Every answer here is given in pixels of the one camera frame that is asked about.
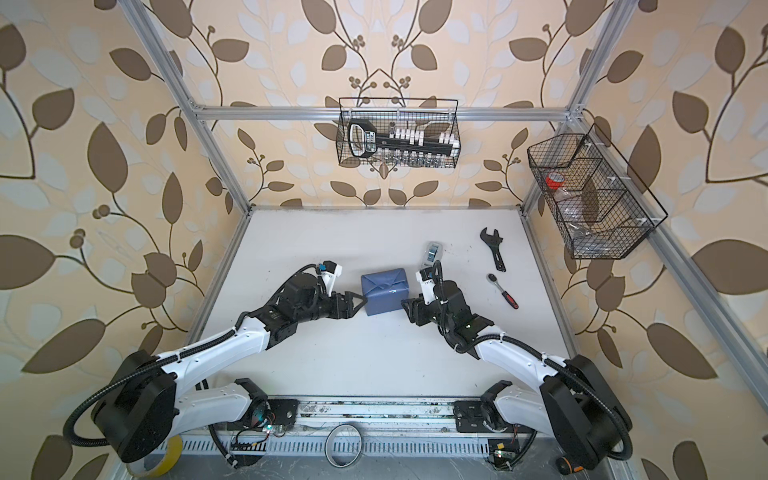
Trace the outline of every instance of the black handle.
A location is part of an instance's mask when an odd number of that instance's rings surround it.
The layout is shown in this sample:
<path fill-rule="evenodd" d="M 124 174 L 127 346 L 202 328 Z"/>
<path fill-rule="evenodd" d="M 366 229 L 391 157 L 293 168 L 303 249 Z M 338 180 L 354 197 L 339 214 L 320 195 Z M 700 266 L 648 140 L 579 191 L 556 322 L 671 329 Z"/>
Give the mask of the black handle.
<path fill-rule="evenodd" d="M 509 303 L 513 309 L 517 310 L 520 308 L 517 302 L 515 302 L 515 299 L 512 298 L 512 295 L 506 292 L 502 292 L 502 296 L 504 297 L 504 300 L 507 300 L 507 303 Z"/>
<path fill-rule="evenodd" d="M 502 254 L 499 253 L 498 247 L 491 247 L 493 253 L 493 261 L 496 262 L 496 270 L 499 272 L 506 272 L 507 267 L 504 266 L 504 260 L 502 260 Z"/>

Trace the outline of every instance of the black wire basket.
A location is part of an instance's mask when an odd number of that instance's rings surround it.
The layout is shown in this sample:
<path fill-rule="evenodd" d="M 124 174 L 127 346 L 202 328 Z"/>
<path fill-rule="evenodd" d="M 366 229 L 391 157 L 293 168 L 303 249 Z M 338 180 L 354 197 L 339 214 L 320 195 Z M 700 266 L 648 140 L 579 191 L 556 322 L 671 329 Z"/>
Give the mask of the black wire basket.
<path fill-rule="evenodd" d="M 342 97 L 339 164 L 456 168 L 462 150 L 457 109 L 458 100 L 444 98 Z"/>
<path fill-rule="evenodd" d="M 627 163 L 618 173 L 601 153 L 604 135 L 560 134 L 528 148 L 528 163 L 574 259 L 625 258 L 667 217 L 667 211 Z M 648 211 L 630 192 L 649 194 Z"/>

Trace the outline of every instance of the brown leaf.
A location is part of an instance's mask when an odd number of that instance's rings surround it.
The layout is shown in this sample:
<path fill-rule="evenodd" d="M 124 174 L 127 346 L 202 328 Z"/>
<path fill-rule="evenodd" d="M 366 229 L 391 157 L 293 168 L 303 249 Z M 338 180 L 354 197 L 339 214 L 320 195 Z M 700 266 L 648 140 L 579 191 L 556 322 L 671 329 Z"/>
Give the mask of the brown leaf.
<path fill-rule="evenodd" d="M 163 286 L 171 286 L 176 282 L 176 264 L 165 253 L 147 253 L 144 255 L 147 271 Z"/>
<path fill-rule="evenodd" d="M 210 180 L 205 182 L 205 187 L 208 189 L 210 194 L 214 195 L 215 197 L 221 195 L 221 192 L 224 190 L 224 187 L 221 184 L 221 180 L 219 180 L 218 177 L 212 177 Z"/>
<path fill-rule="evenodd" d="M 250 150 L 256 150 L 256 142 L 253 141 L 253 138 L 251 138 L 249 134 L 245 133 L 245 130 L 242 128 L 237 129 L 237 138 L 239 138 L 240 142 Z"/>
<path fill-rule="evenodd" d="M 565 266 L 571 274 L 576 273 L 578 267 L 576 266 L 576 260 L 571 256 L 571 252 L 568 251 L 568 247 L 563 248 L 563 260 L 565 260 Z"/>
<path fill-rule="evenodd" d="M 334 124 L 315 124 L 315 129 L 330 141 L 339 141 L 343 138 L 343 133 Z"/>
<path fill-rule="evenodd" d="M 470 198 L 468 205 L 472 208 L 486 208 L 491 206 L 491 204 L 485 200 L 480 200 L 479 198 Z"/>
<path fill-rule="evenodd" d="M 198 240 L 197 243 L 194 244 L 194 247 L 192 247 L 190 256 L 187 259 L 187 268 L 190 269 L 191 272 L 194 272 L 200 266 L 200 261 L 202 259 L 203 259 L 203 241 Z"/>
<path fill-rule="evenodd" d="M 128 179 L 128 162 L 109 127 L 100 123 L 88 141 L 88 166 L 104 188 L 117 193 Z"/>
<path fill-rule="evenodd" d="M 365 205 L 376 205 L 379 202 L 379 199 L 381 199 L 381 197 L 382 197 L 382 191 L 380 188 L 377 188 L 375 190 L 368 190 L 362 196 L 362 202 Z"/>
<path fill-rule="evenodd" d="M 656 180 L 661 168 L 661 145 L 654 129 L 648 125 L 643 130 L 632 154 L 629 156 L 627 175 L 641 193 Z"/>
<path fill-rule="evenodd" d="M 528 129 L 523 128 L 518 132 L 517 135 L 515 135 L 515 138 L 512 139 L 511 147 L 512 150 L 515 148 L 520 148 L 520 145 L 523 145 L 523 143 L 528 139 Z"/>
<path fill-rule="evenodd" d="M 136 301 L 149 309 L 158 308 L 165 301 L 165 287 L 146 273 L 132 273 L 131 288 Z"/>
<path fill-rule="evenodd" d="M 437 97 L 433 95 L 427 98 L 421 104 L 419 104 L 419 108 L 437 108 Z"/>
<path fill-rule="evenodd" d="M 302 207 L 302 206 L 303 206 L 303 204 L 301 203 L 301 199 L 300 199 L 300 198 L 292 198 L 292 199 L 290 199 L 290 200 L 286 200 L 286 201 L 282 202 L 282 203 L 280 204 L 280 206 L 281 206 L 281 207 L 293 207 L 293 208 L 297 208 L 297 207 Z"/>
<path fill-rule="evenodd" d="M 509 50 L 518 60 L 541 60 L 547 54 L 547 42 L 536 37 L 518 38 L 509 42 Z"/>
<path fill-rule="evenodd" d="M 475 184 L 475 186 L 480 190 L 484 190 L 486 192 L 496 192 L 502 189 L 502 183 L 497 182 L 496 180 L 489 181 L 489 182 L 481 182 L 479 184 Z"/>
<path fill-rule="evenodd" d="M 74 90 L 53 91 L 41 95 L 32 104 L 32 117 L 45 130 L 56 130 L 67 123 L 74 110 Z"/>
<path fill-rule="evenodd" d="M 606 0 L 571 0 L 565 13 L 565 30 L 574 37 L 584 34 L 600 18 Z"/>
<path fill-rule="evenodd" d="M 345 184 L 344 182 L 332 181 L 331 188 L 342 197 L 357 196 L 357 190 L 355 190 L 355 187 L 350 184 Z"/>
<path fill-rule="evenodd" d="M 594 132 L 606 147 L 611 146 L 611 124 L 602 117 L 594 118 Z"/>
<path fill-rule="evenodd" d="M 584 53 L 581 54 L 581 60 L 578 62 L 578 74 L 581 75 L 581 72 L 584 71 L 584 67 L 587 66 L 587 62 L 589 61 L 589 56 L 592 55 L 592 49 L 587 48 L 584 50 Z"/>
<path fill-rule="evenodd" d="M 640 0 L 640 2 L 637 4 L 637 7 L 645 13 L 655 12 L 658 6 L 659 0 Z"/>
<path fill-rule="evenodd" d="M 506 104 L 504 108 L 533 108 L 533 102 L 530 100 L 513 101 L 510 104 Z"/>
<path fill-rule="evenodd" d="M 448 130 L 450 127 L 451 124 L 444 121 L 432 122 L 431 124 L 427 124 L 427 126 L 424 127 L 424 136 L 439 137 L 442 132 Z"/>
<path fill-rule="evenodd" d="M 111 10 L 118 4 L 118 0 L 94 0 L 94 7 L 99 10 Z"/>
<path fill-rule="evenodd" d="M 613 363 L 615 366 L 623 368 L 621 366 L 621 357 L 619 356 L 619 351 L 616 348 L 616 343 L 614 343 L 614 340 L 611 338 L 611 334 L 608 333 L 605 328 L 598 330 L 598 342 L 600 343 L 600 348 L 605 354 L 605 358 L 607 358 L 608 361 Z"/>
<path fill-rule="evenodd" d="M 24 37 L 12 23 L 0 28 L 0 45 L 0 68 L 4 71 L 18 67 L 27 57 Z"/>
<path fill-rule="evenodd" d="M 72 463 L 72 445 L 61 435 L 48 435 L 40 447 L 31 480 L 59 480 Z"/>
<path fill-rule="evenodd" d="M 286 182 L 269 182 L 266 187 L 273 192 L 284 192 L 293 188 L 293 184 L 288 184 Z"/>
<path fill-rule="evenodd" d="M 277 172 L 283 169 L 283 165 L 285 165 L 285 162 L 282 160 L 272 160 L 268 164 L 266 164 L 266 171 L 268 172 Z"/>
<path fill-rule="evenodd" d="M 165 133 L 165 114 L 155 114 L 147 122 L 147 145 L 154 145 L 163 137 Z"/>
<path fill-rule="evenodd" d="M 403 206 L 408 201 L 408 196 L 406 195 L 406 192 L 402 190 L 393 190 L 392 188 L 389 189 L 389 199 L 395 204 Z"/>
<path fill-rule="evenodd" d="M 596 223 L 600 213 L 600 197 L 592 178 L 581 189 L 581 216 L 585 222 Z"/>
<path fill-rule="evenodd" d="M 360 159 L 358 157 L 349 157 L 339 162 L 344 168 L 357 168 L 360 166 Z"/>
<path fill-rule="evenodd" d="M 413 188 L 413 196 L 426 197 L 427 195 L 430 195 L 435 190 L 437 190 L 437 187 L 439 184 L 440 182 L 437 180 L 429 180 L 426 182 L 422 182 Z"/>
<path fill-rule="evenodd" d="M 493 172 L 498 172 L 498 171 L 502 170 L 502 164 L 500 164 L 496 160 L 483 160 L 482 161 L 482 165 L 486 169 L 488 169 L 490 171 L 493 171 Z"/>
<path fill-rule="evenodd" d="M 612 84 L 627 80 L 637 70 L 637 66 L 643 60 L 643 54 L 635 50 L 622 52 L 608 69 L 607 79 Z"/>
<path fill-rule="evenodd" d="M 176 139 L 179 140 L 181 150 L 187 151 L 187 124 L 184 123 L 182 117 L 174 119 L 174 130 L 176 131 Z"/>
<path fill-rule="evenodd" d="M 592 260 L 587 267 L 587 285 L 597 290 L 613 275 L 613 260 Z"/>
<path fill-rule="evenodd" d="M 665 474 L 661 468 L 658 468 L 651 460 L 641 458 L 640 461 L 643 462 L 643 468 L 645 469 L 645 475 L 648 477 L 648 480 L 670 480 L 669 477 L 667 477 L 667 474 Z"/>
<path fill-rule="evenodd" d="M 741 34 L 731 27 L 725 27 L 715 45 L 715 62 L 726 73 L 734 74 L 744 61 L 745 51 Z"/>
<path fill-rule="evenodd" d="M 594 293 L 594 301 L 606 312 L 616 310 L 624 299 L 626 286 L 624 277 L 612 276 L 605 280 L 598 291 Z"/>
<path fill-rule="evenodd" d="M 149 80 L 151 70 L 141 54 L 130 48 L 116 48 L 109 52 L 112 61 L 120 70 L 134 80 Z"/>
<path fill-rule="evenodd" d="M 424 33 L 435 33 L 451 14 L 451 0 L 428 0 L 419 11 L 419 27 Z"/>
<path fill-rule="evenodd" d="M 693 260 L 720 293 L 747 295 L 768 290 L 768 251 L 742 240 L 718 240 L 693 255 Z"/>
<path fill-rule="evenodd" d="M 680 128 L 689 134 L 702 131 L 710 118 L 710 108 L 704 100 L 680 91 L 672 94 L 672 112 Z"/>
<path fill-rule="evenodd" d="M 717 374 L 704 355 L 666 323 L 652 323 L 646 332 L 656 354 L 670 367 L 695 379 L 713 379 Z"/>
<path fill-rule="evenodd" d="M 163 215 L 168 223 L 176 223 L 181 217 L 181 208 L 184 206 L 184 195 L 181 193 L 181 185 L 176 174 L 170 174 L 163 189 Z"/>
<path fill-rule="evenodd" d="M 104 463 L 107 462 L 107 458 L 109 458 L 109 454 L 104 453 L 86 463 L 74 474 L 72 480 L 96 480 L 99 474 L 101 474 L 101 470 L 104 468 Z"/>
<path fill-rule="evenodd" d="M 56 261 L 40 243 L 19 235 L 0 235 L 0 290 L 19 288 L 45 275 Z"/>
<path fill-rule="evenodd" d="M 175 50 L 170 50 L 168 54 L 170 55 L 170 59 L 174 61 L 174 65 L 176 65 L 176 69 L 179 71 L 179 75 L 183 75 L 184 68 L 181 66 L 181 59 L 179 58 L 179 54 L 176 53 Z"/>
<path fill-rule="evenodd" d="M 411 47 L 411 61 L 421 70 L 437 70 L 437 58 L 432 53 L 432 49 L 426 45 L 413 45 Z"/>
<path fill-rule="evenodd" d="M 301 8 L 315 30 L 325 35 L 336 30 L 336 14 L 324 0 L 301 0 Z"/>
<path fill-rule="evenodd" d="M 107 327 L 97 319 L 73 323 L 35 352 L 22 372 L 51 373 L 79 362 L 98 345 Z"/>
<path fill-rule="evenodd" d="M 222 38 L 221 40 L 216 40 L 210 46 L 210 50 L 219 60 L 235 63 L 248 55 L 248 47 L 247 41 L 237 40 L 236 38 Z"/>
<path fill-rule="evenodd" d="M 323 54 L 320 67 L 325 71 L 336 71 L 346 63 L 346 48 L 344 45 L 331 45 Z"/>
<path fill-rule="evenodd" d="M 707 480 L 707 468 L 696 442 L 680 442 L 672 452 L 672 465 L 679 480 Z"/>
<path fill-rule="evenodd" d="M 172 34 L 181 38 L 192 35 L 192 15 L 183 0 L 150 0 L 149 5 Z"/>

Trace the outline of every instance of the red handle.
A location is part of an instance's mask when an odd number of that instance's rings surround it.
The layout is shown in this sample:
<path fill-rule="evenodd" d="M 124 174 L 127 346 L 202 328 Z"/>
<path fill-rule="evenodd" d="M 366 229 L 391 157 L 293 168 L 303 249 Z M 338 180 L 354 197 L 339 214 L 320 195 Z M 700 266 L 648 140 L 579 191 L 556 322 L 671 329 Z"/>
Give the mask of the red handle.
<path fill-rule="evenodd" d="M 504 300 L 507 300 L 507 303 L 509 303 L 512 306 L 512 308 L 514 308 L 514 309 L 520 308 L 518 303 L 515 302 L 515 299 L 512 298 L 512 295 L 510 295 L 509 293 L 506 293 L 506 292 L 502 292 L 502 296 L 504 297 Z"/>

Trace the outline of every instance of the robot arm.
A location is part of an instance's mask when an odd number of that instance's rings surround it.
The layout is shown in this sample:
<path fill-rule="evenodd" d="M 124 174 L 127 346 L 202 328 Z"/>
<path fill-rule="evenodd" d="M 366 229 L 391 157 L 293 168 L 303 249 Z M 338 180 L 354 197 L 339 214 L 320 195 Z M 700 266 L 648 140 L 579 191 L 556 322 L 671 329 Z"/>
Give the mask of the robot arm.
<path fill-rule="evenodd" d="M 456 282 L 443 280 L 442 265 L 420 270 L 419 298 L 402 301 L 411 323 L 436 323 L 457 353 L 493 363 L 524 388 L 502 381 L 481 397 L 486 426 L 503 431 L 521 423 L 553 435 L 566 454 L 585 468 L 605 456 L 626 460 L 632 453 L 632 422 L 597 367 L 581 355 L 547 355 L 504 333 L 472 313 Z M 623 442 L 623 450 L 612 449 Z"/>
<path fill-rule="evenodd" d="M 317 275 L 304 273 L 309 268 Z M 129 355 L 110 384 L 70 415 L 65 438 L 77 446 L 111 445 L 123 462 L 130 463 L 187 430 L 218 422 L 237 422 L 243 428 L 259 425 L 268 415 L 266 393 L 249 379 L 216 389 L 193 387 L 232 363 L 281 343 L 301 322 L 355 316 L 366 299 L 353 292 L 333 292 L 341 271 L 329 261 L 305 266 L 264 306 L 241 313 L 231 329 L 157 356 L 143 350 Z M 83 439 L 74 432 L 74 424 L 91 405 L 91 418 L 103 439 Z"/>

